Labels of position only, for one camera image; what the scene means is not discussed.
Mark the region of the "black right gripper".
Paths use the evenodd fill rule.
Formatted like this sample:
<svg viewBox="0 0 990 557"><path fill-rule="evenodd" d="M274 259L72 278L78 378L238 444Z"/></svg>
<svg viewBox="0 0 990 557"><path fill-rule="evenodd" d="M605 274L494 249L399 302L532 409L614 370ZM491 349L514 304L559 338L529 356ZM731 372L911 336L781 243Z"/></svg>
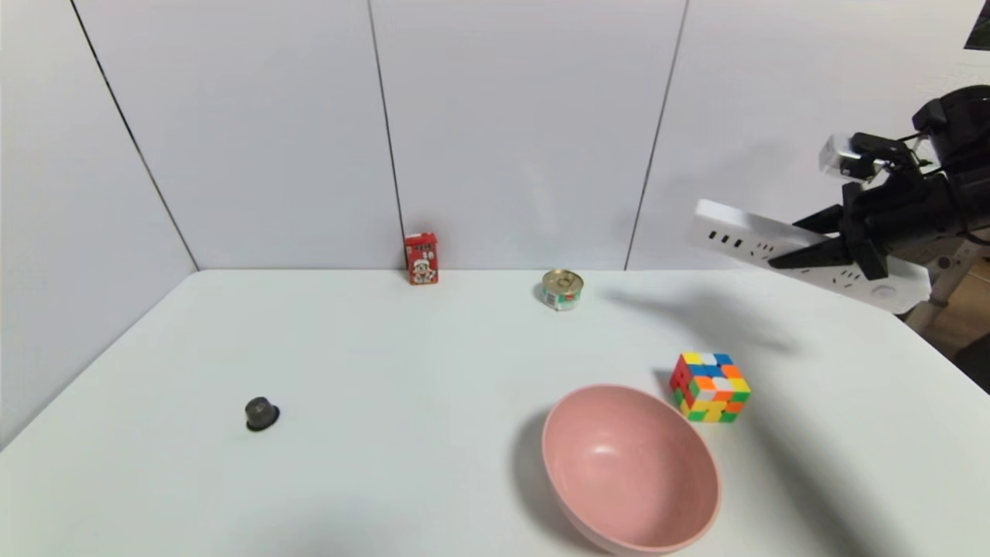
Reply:
<svg viewBox="0 0 990 557"><path fill-rule="evenodd" d="M846 267L853 261L869 281L886 279L894 252L934 242L951 232L951 195L943 174L890 173L878 186L844 186L844 206L835 204L796 220L793 226L820 235L837 234L768 261L775 269Z"/></svg>

